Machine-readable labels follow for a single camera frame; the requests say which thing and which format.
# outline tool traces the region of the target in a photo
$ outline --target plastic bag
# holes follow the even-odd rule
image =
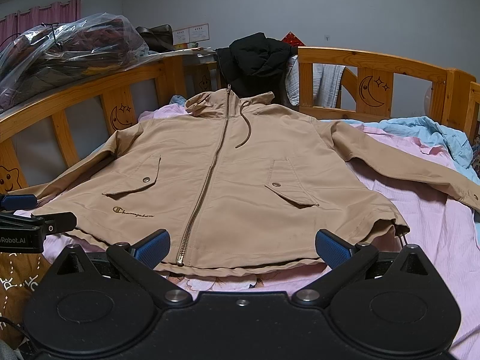
[[[0,113],[39,93],[136,65],[148,46],[124,16],[37,26],[0,53]]]

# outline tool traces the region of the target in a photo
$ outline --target pocket flap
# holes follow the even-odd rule
[[[293,203],[318,206],[302,187],[289,160],[274,160],[265,186]]]
[[[119,184],[111,187],[108,192],[103,195],[116,195],[119,193],[128,193],[142,190],[155,184],[158,177],[158,169],[160,166],[160,155],[152,154],[145,161],[140,163],[137,169],[128,176],[123,176],[119,180]]]

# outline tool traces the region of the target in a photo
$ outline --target red decoration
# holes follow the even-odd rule
[[[285,38],[282,39],[282,42],[288,43],[290,46],[304,46],[303,43],[299,38],[297,38],[292,31],[290,31]]]

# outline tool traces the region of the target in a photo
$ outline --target blue bedsheet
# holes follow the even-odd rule
[[[362,123],[358,120],[344,120],[350,124]],[[381,128],[383,131],[400,137],[418,137],[424,145],[445,147],[453,158],[455,168],[474,183],[480,185],[480,179],[473,170],[472,147],[464,132],[445,127],[434,122],[429,117],[400,117],[382,120],[379,123],[364,123],[366,126]],[[474,213],[477,240],[480,242],[480,214]]]

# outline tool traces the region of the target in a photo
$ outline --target champion logo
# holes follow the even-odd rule
[[[113,212],[116,212],[117,214],[128,214],[128,215],[135,215],[135,216],[141,216],[144,218],[152,218],[154,215],[143,215],[143,214],[135,214],[134,212],[126,212],[123,208],[119,206],[115,206],[113,208]]]

